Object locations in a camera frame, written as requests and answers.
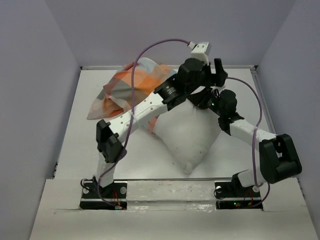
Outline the white pillow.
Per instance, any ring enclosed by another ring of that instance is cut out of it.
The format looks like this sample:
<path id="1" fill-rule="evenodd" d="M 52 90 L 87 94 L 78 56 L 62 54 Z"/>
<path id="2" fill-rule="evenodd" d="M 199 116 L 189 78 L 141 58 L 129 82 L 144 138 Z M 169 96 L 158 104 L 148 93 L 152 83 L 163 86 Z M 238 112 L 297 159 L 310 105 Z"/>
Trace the white pillow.
<path id="1" fill-rule="evenodd" d="M 148 131 L 160 138 L 183 174 L 189 176 L 217 140 L 221 129 L 218 116 L 200 109 L 188 99 L 148 124 Z"/>

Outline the multicolour checked pillowcase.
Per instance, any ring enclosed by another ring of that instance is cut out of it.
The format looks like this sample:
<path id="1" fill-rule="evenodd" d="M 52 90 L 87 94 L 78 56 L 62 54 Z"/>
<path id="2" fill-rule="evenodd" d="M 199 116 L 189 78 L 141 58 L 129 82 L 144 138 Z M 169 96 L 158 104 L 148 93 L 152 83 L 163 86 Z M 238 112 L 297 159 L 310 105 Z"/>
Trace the multicolour checked pillowcase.
<path id="1" fill-rule="evenodd" d="M 156 87 L 177 72 L 166 64 L 158 64 L 142 57 L 136 67 L 129 63 L 118 70 L 92 102 L 87 120 L 117 117 L 129 111 L 132 105 L 144 101 Z"/>

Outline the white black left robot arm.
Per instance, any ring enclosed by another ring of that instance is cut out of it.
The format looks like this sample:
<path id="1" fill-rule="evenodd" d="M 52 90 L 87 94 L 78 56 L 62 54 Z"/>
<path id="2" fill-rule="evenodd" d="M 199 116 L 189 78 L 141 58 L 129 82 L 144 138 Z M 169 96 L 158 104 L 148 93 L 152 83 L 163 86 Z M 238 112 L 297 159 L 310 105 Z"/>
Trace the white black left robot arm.
<path id="1" fill-rule="evenodd" d="M 100 160 L 94 175 L 93 191 L 104 198 L 110 194 L 114 182 L 115 166 L 127 153 L 126 146 L 131 133 L 146 125 L 153 118 L 164 114 L 195 96 L 199 87 L 222 87 L 228 74 L 222 61 L 214 59 L 215 73 L 210 64 L 196 58 L 188 58 L 178 72 L 160 84 L 146 99 L 123 115 L 108 122 L 96 124 L 96 142 Z"/>

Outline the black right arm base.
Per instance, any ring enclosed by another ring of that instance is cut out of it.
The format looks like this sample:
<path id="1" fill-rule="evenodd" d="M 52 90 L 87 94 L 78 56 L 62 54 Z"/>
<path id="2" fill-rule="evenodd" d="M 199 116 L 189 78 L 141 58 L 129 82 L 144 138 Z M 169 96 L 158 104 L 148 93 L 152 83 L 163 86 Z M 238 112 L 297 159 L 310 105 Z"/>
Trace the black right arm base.
<path id="1" fill-rule="evenodd" d="M 216 181 L 213 195 L 217 210 L 263 210 L 260 189 L 255 186 L 243 187 L 236 179 Z"/>

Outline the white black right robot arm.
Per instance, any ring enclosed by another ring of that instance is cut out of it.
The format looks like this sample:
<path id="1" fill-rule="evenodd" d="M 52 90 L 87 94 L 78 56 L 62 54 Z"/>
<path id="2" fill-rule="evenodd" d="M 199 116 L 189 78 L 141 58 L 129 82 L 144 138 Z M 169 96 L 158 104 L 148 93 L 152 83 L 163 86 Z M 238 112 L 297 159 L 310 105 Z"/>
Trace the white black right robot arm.
<path id="1" fill-rule="evenodd" d="M 254 185 L 275 184 L 302 172 L 302 165 L 292 138 L 259 129 L 237 113 L 236 94 L 231 90 L 205 88 L 188 97 L 200 109 L 209 109 L 218 116 L 218 125 L 226 134 L 249 144 L 252 153 L 259 153 L 259 163 L 232 176 L 230 190 L 242 196 Z"/>

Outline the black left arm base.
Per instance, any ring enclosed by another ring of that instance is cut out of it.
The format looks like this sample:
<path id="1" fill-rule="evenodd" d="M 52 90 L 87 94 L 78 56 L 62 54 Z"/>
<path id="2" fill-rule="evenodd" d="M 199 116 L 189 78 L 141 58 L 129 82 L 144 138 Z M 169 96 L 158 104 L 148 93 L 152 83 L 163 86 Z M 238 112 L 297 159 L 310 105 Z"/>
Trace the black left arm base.
<path id="1" fill-rule="evenodd" d="M 106 187 L 99 187 L 94 179 L 83 178 L 79 208 L 82 210 L 126 210 L 127 188 L 126 181 L 114 181 Z"/>

